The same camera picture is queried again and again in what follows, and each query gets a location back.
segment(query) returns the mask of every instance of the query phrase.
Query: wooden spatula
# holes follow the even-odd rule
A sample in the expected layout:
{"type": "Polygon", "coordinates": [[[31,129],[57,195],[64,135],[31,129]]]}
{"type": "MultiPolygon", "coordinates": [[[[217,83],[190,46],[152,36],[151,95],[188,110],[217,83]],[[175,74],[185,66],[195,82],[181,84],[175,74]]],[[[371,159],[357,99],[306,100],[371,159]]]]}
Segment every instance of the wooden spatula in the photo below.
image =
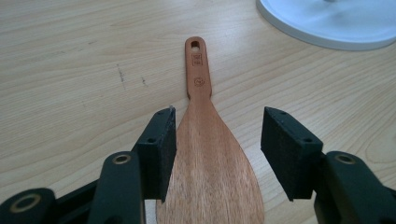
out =
{"type": "Polygon", "coordinates": [[[263,223],[257,179],[210,101],[205,41],[186,41],[190,104],[177,129],[177,155],[158,223],[263,223]]]}

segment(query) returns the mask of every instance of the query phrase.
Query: engraved logo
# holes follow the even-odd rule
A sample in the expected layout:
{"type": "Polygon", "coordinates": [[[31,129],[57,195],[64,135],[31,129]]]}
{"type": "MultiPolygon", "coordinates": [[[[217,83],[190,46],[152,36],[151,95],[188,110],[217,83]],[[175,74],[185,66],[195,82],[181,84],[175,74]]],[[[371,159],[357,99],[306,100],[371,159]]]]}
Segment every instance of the engraved logo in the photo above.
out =
{"type": "Polygon", "coordinates": [[[196,78],[194,79],[194,85],[195,85],[196,87],[204,86],[204,84],[205,84],[205,81],[204,81],[203,78],[201,78],[201,77],[196,77],[196,78]]]}
{"type": "Polygon", "coordinates": [[[202,55],[192,54],[192,66],[201,66],[201,65],[202,65],[202,55]]]}

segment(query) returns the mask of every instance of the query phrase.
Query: white round object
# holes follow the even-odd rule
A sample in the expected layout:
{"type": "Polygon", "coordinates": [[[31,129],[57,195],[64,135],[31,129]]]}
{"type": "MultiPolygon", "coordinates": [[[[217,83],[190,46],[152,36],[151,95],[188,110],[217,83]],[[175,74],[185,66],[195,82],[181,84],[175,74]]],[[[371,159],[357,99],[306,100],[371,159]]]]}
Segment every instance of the white round object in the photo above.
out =
{"type": "Polygon", "coordinates": [[[282,32],[330,49],[367,50],[396,40],[396,0],[257,0],[282,32]]]}

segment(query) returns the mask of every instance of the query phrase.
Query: wooden spatula blade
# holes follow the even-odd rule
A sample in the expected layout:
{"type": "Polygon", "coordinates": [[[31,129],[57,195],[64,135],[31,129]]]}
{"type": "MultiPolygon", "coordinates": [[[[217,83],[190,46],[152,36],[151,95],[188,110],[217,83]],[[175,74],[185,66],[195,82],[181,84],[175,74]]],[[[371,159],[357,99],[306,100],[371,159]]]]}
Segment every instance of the wooden spatula blade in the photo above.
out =
{"type": "Polygon", "coordinates": [[[205,41],[186,41],[190,104],[158,223],[263,223],[262,195],[242,148],[210,101],[205,41]]]}

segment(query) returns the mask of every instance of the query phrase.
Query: wooden table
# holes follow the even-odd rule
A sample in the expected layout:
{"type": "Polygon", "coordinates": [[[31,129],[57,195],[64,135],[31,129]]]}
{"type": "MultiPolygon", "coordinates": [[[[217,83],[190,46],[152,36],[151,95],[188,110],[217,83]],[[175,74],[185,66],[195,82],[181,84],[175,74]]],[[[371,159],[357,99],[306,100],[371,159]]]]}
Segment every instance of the wooden table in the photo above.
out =
{"type": "MultiPolygon", "coordinates": [[[[279,32],[250,1],[0,3],[0,203],[57,197],[130,150],[157,110],[186,110],[184,41],[206,41],[212,101],[258,178],[266,223],[316,223],[290,203],[260,151],[262,112],[291,113],[324,143],[396,189],[396,45],[348,52],[279,32]]],[[[154,201],[147,202],[155,222],[154,201]]]]}

